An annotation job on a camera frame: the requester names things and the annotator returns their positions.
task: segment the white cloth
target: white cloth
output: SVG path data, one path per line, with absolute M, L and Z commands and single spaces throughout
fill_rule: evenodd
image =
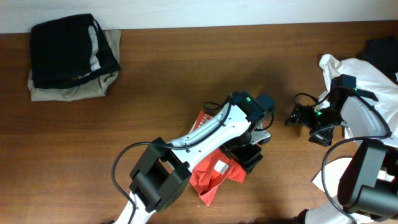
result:
M 338 183 L 340 182 L 341 176 L 346 171 L 348 165 L 350 164 L 352 158 L 341 158 L 335 161 L 329 162 L 325 166 L 325 180 L 326 188 L 331 197 L 337 195 Z M 315 184 L 321 191 L 325 192 L 322 185 L 322 172 L 319 171 L 317 175 L 312 179 L 313 184 Z
M 319 61 L 319 66 L 323 69 L 323 78 L 328 91 L 331 79 L 345 74 L 356 77 L 359 89 L 373 92 L 379 99 L 375 109 L 387 121 L 393 135 L 398 136 L 398 85 L 370 63 L 355 58 L 339 61 L 332 55 L 326 54 Z
M 96 54 L 100 48 L 98 47 L 97 33 L 95 32 L 95 29 L 93 26 L 88 27 L 88 33 L 90 35 L 91 44 L 92 44 L 90 67 L 91 67 L 91 71 L 95 71 L 95 70 L 98 70 L 101 68 L 100 61 L 98 61 L 98 58 L 96 56 Z
M 119 43 L 121 31 L 109 30 L 104 32 L 104 34 L 106 37 L 106 41 L 111 47 L 114 57 L 117 61 L 119 61 Z M 118 71 L 105 74 L 89 81 L 88 83 L 82 84 L 80 86 L 74 86 L 73 88 L 69 89 L 41 89 L 34 87 L 32 81 L 32 71 L 30 71 L 27 86 L 30 90 L 30 99 L 32 101 L 73 101 L 85 98 L 105 96 L 106 90 L 108 89 L 109 85 L 113 81 L 115 81 L 118 75 Z

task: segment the wooden table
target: wooden table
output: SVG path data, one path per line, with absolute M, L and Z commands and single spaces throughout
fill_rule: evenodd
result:
M 298 92 L 325 90 L 323 54 L 351 58 L 366 39 L 398 34 L 398 21 L 124 30 L 121 73 L 106 97 L 31 102 L 29 34 L 0 35 L 0 223 L 101 223 L 127 200 L 111 166 L 127 145 L 187 133 L 204 101 L 248 90 L 276 101 L 272 139 L 243 184 L 226 180 L 210 207 L 192 186 L 150 223 L 275 223 L 327 201 L 312 183 L 327 148 L 284 126 Z M 341 139 L 341 130 L 335 142 Z M 116 177 L 127 190 L 144 147 Z M 352 156 L 347 144 L 333 155 Z

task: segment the black fabric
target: black fabric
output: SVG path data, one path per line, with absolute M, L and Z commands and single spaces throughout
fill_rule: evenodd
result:
M 105 35 L 91 14 L 64 17 L 32 28 L 30 59 L 32 80 L 36 88 L 71 88 L 94 78 L 120 70 Z M 101 66 L 92 72 L 92 43 L 89 26 L 96 30 Z
M 398 40 L 394 36 L 366 41 L 366 47 L 358 58 L 369 62 L 397 83 Z

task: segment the white wall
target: white wall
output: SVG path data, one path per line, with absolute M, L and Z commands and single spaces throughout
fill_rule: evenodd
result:
M 92 13 L 103 29 L 398 19 L 398 0 L 0 0 L 0 33 Z

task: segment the black cable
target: black cable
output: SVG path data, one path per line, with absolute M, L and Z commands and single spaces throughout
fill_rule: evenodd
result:
M 129 219 L 128 224 L 131 223 L 131 220 L 136 212 L 137 209 L 137 205 L 136 203 L 132 200 L 132 198 L 120 187 L 120 185 L 118 184 L 118 182 L 115 179 L 114 173 L 116 170 L 116 165 L 118 164 L 120 158 L 123 156 L 124 153 L 126 153 L 128 150 L 137 147 L 137 146 L 156 146 L 156 147 L 163 147 L 163 148 L 167 148 L 167 149 L 171 149 L 171 150 L 187 150 L 190 149 L 191 147 L 197 146 L 198 144 L 200 144 L 201 142 L 203 142 L 204 140 L 206 140 L 209 136 L 211 136 L 212 134 L 214 134 L 217 130 L 219 130 L 220 127 L 222 127 L 222 125 L 224 125 L 226 119 L 228 118 L 229 112 L 231 111 L 231 107 L 232 107 L 232 103 L 231 103 L 231 99 L 232 99 L 232 94 L 228 95 L 228 98 L 226 99 L 226 101 L 223 104 L 226 104 L 226 102 L 229 102 L 228 105 L 228 109 L 226 111 L 226 114 L 224 116 L 224 118 L 220 121 L 219 125 L 217 125 L 217 127 L 215 129 L 213 129 L 212 131 L 210 131 L 206 136 L 204 136 L 203 138 L 199 139 L 198 141 L 196 141 L 195 143 L 192 143 L 189 146 L 184 146 L 184 147 L 175 147 L 175 146 L 171 146 L 171 145 L 164 145 L 164 144 L 157 144 L 154 142 L 137 142 L 134 144 L 129 145 L 128 147 L 124 148 L 119 155 L 116 157 L 116 159 L 113 162 L 113 166 L 112 166 L 112 171 L 111 171 L 111 177 L 112 177 L 112 181 L 113 184 L 115 185 L 115 187 L 130 201 L 130 203 L 132 204 L 132 212 L 131 212 L 131 216 Z
M 328 160 L 328 158 L 329 158 L 329 155 L 330 155 L 338 146 L 340 146 L 340 145 L 342 145 L 342 144 L 344 144 L 344 143 L 351 142 L 351 141 L 365 140 L 365 139 L 386 139 L 386 138 L 391 137 L 391 134 L 392 134 L 392 133 L 391 133 L 390 127 L 388 126 L 386 120 L 381 116 L 381 114 L 380 114 L 376 109 L 374 109 L 374 107 L 371 106 L 367 101 L 365 101 L 361 96 L 359 96 L 354 90 L 352 90 L 352 89 L 350 89 L 350 88 L 343 87 L 343 86 L 339 86 L 339 87 L 336 87 L 335 89 L 333 89 L 331 92 L 333 92 L 333 91 L 335 91 L 335 90 L 338 90 L 338 89 L 347 90 L 347 91 L 349 91 L 352 95 L 354 95 L 355 97 L 357 97 L 357 99 L 359 99 L 363 104 L 365 104 L 365 105 L 377 116 L 377 118 L 380 120 L 380 122 L 383 124 L 384 128 L 385 128 L 386 131 L 387 131 L 386 134 L 383 135 L 383 136 L 363 136 L 363 137 L 354 137 L 354 138 L 344 139 L 344 140 L 342 140 L 342 141 L 340 141 L 340 142 L 334 144 L 334 145 L 326 152 L 326 154 L 325 154 L 325 156 L 324 156 L 324 158 L 323 158 L 323 160 L 322 160 L 322 168 L 321 168 L 322 175 L 321 175 L 321 177 L 322 177 L 322 186 L 323 186 L 323 189 L 325 190 L 325 195 L 327 196 L 327 198 L 328 198 L 328 200 L 330 201 L 330 203 L 331 203 L 339 212 L 341 212 L 343 215 L 345 215 L 346 217 L 348 217 L 353 223 L 356 223 L 355 218 L 352 217 L 350 214 L 346 213 L 343 209 L 341 209 L 341 208 L 337 205 L 337 203 L 332 199 L 332 197 L 331 197 L 330 194 L 329 194 L 329 191 L 328 191 L 328 189 L 327 189 L 327 187 L 326 187 L 326 179 L 325 179 L 325 166 L 326 166 L 327 160 Z M 324 101 L 330 96 L 331 92 L 329 92 L 321 101 L 318 101 L 317 99 L 314 100 L 314 96 L 311 96 L 311 95 L 306 94 L 306 93 L 299 93 L 299 94 L 295 95 L 293 101 L 294 101 L 295 105 L 297 105 L 297 106 L 301 106 L 301 107 L 314 107 L 314 106 L 319 105 L 319 104 L 321 104 L 322 102 L 324 102 Z M 305 95 L 305 96 L 310 97 L 311 99 L 313 99 L 313 100 L 316 102 L 316 104 L 315 104 L 315 105 L 307 105 L 307 106 L 304 106 L 304 105 L 301 105 L 300 103 L 297 103 L 295 99 L 296 99 L 296 97 L 299 96 L 299 95 Z
M 273 123 L 274 123 L 274 112 L 272 112 L 272 114 L 271 114 L 271 121 L 269 122 L 268 126 L 266 126 L 265 128 L 261 128 L 261 129 L 256 128 L 255 131 L 265 131 L 265 130 L 269 129 Z
M 207 104 L 215 105 L 216 107 L 215 107 L 215 108 L 208 108 L 208 107 L 206 106 Z M 206 110 L 213 111 L 213 110 L 221 109 L 221 108 L 223 107 L 223 105 L 221 105 L 221 104 L 219 104 L 219 103 L 211 102 L 211 101 L 206 101 L 206 102 L 203 103 L 203 107 L 204 107 L 204 109 L 206 109 Z

